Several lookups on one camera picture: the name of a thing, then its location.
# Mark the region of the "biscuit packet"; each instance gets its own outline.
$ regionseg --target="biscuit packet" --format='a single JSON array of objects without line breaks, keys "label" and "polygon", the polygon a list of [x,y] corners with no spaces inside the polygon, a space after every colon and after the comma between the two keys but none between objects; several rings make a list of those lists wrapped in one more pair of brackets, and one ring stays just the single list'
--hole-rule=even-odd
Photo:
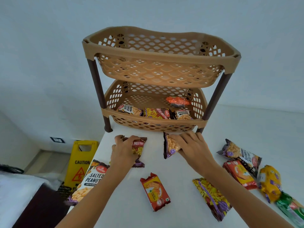
[{"label": "biscuit packet", "polygon": [[257,177],[259,166],[262,161],[261,157],[239,148],[236,144],[228,139],[226,139],[226,144],[223,146],[223,149],[217,153],[234,160],[239,160],[253,177]]},{"label": "biscuit packet", "polygon": [[265,194],[269,203],[273,203],[281,196],[281,175],[272,166],[266,165],[260,170],[258,186]]},{"label": "biscuit packet", "polygon": [[282,192],[279,200],[276,201],[276,205],[294,224],[300,228],[304,228],[304,206],[298,203],[297,200],[289,194]]},{"label": "biscuit packet", "polygon": [[133,114],[137,116],[143,116],[143,110],[136,108],[131,105],[121,104],[117,110],[118,112],[127,113],[127,114]]},{"label": "biscuit packet", "polygon": [[205,178],[193,179],[192,182],[203,196],[213,216],[221,222],[227,212],[232,208],[230,203],[224,195]]},{"label": "biscuit packet", "polygon": [[135,164],[132,167],[135,168],[143,168],[145,167],[145,164],[141,161],[139,161],[139,158],[141,157],[142,151],[143,151],[143,146],[145,145],[147,141],[147,138],[142,137],[139,140],[134,140],[132,143],[132,151],[133,153],[138,154],[138,159],[135,160]]},{"label": "biscuit packet", "polygon": [[176,110],[176,111],[173,111],[171,114],[172,114],[173,119],[179,119],[179,120],[191,120],[191,119],[193,119],[190,116],[190,111],[189,110]]},{"label": "biscuit packet", "polygon": [[145,108],[144,116],[147,118],[171,119],[169,108]]},{"label": "biscuit packet", "polygon": [[170,138],[169,134],[164,132],[164,158],[167,159],[172,156],[179,151],[180,148],[180,145],[173,138]]},{"label": "biscuit packet", "polygon": [[90,190],[103,178],[109,165],[104,164],[103,162],[99,162],[97,160],[93,160],[91,165],[86,172],[85,177],[82,182],[77,186],[76,191],[73,192],[68,199],[66,200],[66,204],[69,206],[75,206],[78,202],[80,202],[83,197],[85,197]]},{"label": "biscuit packet", "polygon": [[223,168],[247,190],[257,188],[256,182],[239,160],[225,162]]},{"label": "biscuit packet", "polygon": [[156,174],[151,173],[147,179],[141,178],[140,181],[153,211],[158,211],[171,202],[170,197]]},{"label": "biscuit packet", "polygon": [[183,97],[170,96],[170,97],[166,98],[166,101],[170,103],[170,106],[181,107],[181,108],[185,107],[186,105],[191,104],[190,100],[183,98]]}]

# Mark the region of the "two-tier storage rack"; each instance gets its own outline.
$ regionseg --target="two-tier storage rack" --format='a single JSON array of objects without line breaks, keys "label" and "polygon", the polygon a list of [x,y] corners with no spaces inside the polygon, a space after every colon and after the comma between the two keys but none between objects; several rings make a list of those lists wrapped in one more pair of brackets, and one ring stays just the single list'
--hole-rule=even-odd
[{"label": "two-tier storage rack", "polygon": [[[115,122],[148,131],[202,132],[241,54],[223,39],[204,33],[164,33],[131,26],[109,27],[83,39],[105,131]],[[104,95],[95,57],[102,71],[115,81]],[[222,74],[207,104],[201,88],[211,86]],[[120,104],[144,108],[170,107],[168,96],[186,97],[183,109],[193,120],[155,119],[117,112]]]}]

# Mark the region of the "hand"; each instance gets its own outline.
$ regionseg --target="hand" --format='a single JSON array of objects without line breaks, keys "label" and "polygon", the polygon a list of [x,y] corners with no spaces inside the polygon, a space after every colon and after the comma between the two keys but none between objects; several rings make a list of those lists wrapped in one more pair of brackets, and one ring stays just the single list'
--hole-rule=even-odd
[{"label": "hand", "polygon": [[133,154],[132,142],[140,139],[137,136],[131,136],[123,142],[122,135],[115,137],[116,145],[112,145],[111,154],[111,167],[110,169],[116,169],[121,180],[127,175],[131,167],[134,165],[135,160],[138,159],[138,154]]},{"label": "hand", "polygon": [[178,142],[182,148],[178,152],[200,175],[207,178],[210,174],[214,173],[215,168],[220,167],[214,160],[201,133],[187,131],[180,135],[170,134],[170,137]]}]

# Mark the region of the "green snack packet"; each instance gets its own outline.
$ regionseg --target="green snack packet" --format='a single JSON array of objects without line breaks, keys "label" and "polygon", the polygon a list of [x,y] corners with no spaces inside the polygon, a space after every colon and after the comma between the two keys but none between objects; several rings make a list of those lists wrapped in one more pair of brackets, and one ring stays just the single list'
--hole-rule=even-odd
[{"label": "green snack packet", "polygon": [[304,207],[292,196],[282,192],[276,204],[298,227],[304,228]]}]

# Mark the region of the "upper basket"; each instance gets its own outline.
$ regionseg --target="upper basket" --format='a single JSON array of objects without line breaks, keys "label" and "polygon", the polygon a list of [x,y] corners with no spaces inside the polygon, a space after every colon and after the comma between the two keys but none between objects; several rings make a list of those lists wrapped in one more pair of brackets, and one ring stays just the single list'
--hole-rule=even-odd
[{"label": "upper basket", "polygon": [[109,27],[83,39],[87,59],[97,57],[108,77],[142,84],[203,88],[220,73],[234,73],[241,54],[204,33],[163,33]]}]

